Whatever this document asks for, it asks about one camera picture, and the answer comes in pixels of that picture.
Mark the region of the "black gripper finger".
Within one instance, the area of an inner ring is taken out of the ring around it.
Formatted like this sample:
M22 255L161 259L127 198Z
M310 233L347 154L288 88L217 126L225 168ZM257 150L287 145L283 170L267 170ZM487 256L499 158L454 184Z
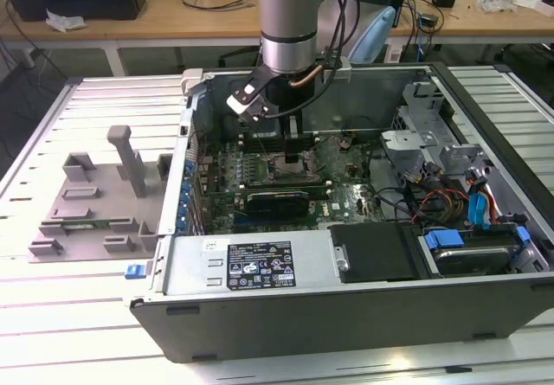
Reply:
M300 153L305 149L303 117L301 115L287 116L282 120L282 135L284 138L285 163L295 164Z

